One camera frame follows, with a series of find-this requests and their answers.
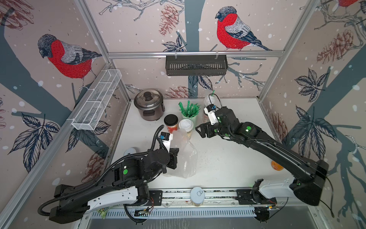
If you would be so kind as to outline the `yellow cup white lid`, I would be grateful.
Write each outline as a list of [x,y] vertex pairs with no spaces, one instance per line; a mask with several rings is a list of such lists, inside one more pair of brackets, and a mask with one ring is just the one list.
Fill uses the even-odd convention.
[[192,120],[185,118],[179,122],[179,129],[184,130],[187,133],[188,137],[191,138],[194,129],[194,124]]

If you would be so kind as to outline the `clear plastic carrier bag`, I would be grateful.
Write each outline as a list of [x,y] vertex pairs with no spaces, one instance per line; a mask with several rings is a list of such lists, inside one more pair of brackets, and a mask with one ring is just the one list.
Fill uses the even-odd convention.
[[203,118],[205,123],[210,123],[214,125],[218,123],[218,119],[215,116],[216,110],[222,108],[223,105],[219,96],[213,91],[212,93],[208,94],[204,99],[204,111],[203,111]]

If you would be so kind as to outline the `red cup black lid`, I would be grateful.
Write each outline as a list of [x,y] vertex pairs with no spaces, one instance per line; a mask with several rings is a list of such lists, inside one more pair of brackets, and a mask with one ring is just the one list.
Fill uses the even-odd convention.
[[209,116],[208,116],[208,114],[206,112],[207,112],[207,108],[204,108],[204,111],[203,111],[203,123],[207,123],[207,122],[210,123],[210,118],[209,118]]
[[174,114],[168,114],[164,118],[164,123],[167,126],[168,132],[172,134],[174,131],[178,130],[178,117]]

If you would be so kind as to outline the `red cup black lid front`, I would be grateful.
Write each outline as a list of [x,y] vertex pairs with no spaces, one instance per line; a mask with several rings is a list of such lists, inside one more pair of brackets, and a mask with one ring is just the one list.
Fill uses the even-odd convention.
[[209,118],[209,116],[208,116],[208,114],[206,112],[207,112],[207,108],[204,108],[204,111],[203,111],[203,123],[207,123],[207,122],[210,123],[210,118]]

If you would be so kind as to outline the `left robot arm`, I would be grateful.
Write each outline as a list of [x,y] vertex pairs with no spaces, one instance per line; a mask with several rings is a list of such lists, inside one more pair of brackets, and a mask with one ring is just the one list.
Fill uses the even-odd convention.
[[150,199],[148,183],[167,173],[167,169],[176,169],[178,153],[178,148],[160,148],[123,156],[92,181],[57,186],[54,198],[41,204],[37,212],[66,224],[110,205],[145,205]]

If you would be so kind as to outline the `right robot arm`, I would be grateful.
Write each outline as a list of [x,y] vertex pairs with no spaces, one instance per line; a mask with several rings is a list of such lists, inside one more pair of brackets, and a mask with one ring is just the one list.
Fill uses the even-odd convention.
[[210,121],[195,128],[202,138],[217,135],[262,153],[294,176],[289,188],[299,200],[311,206],[319,205],[327,178],[328,163],[322,160],[313,161],[286,149],[257,125],[251,122],[241,123],[233,110],[225,106],[217,108],[215,105],[208,105],[204,108],[204,113]]

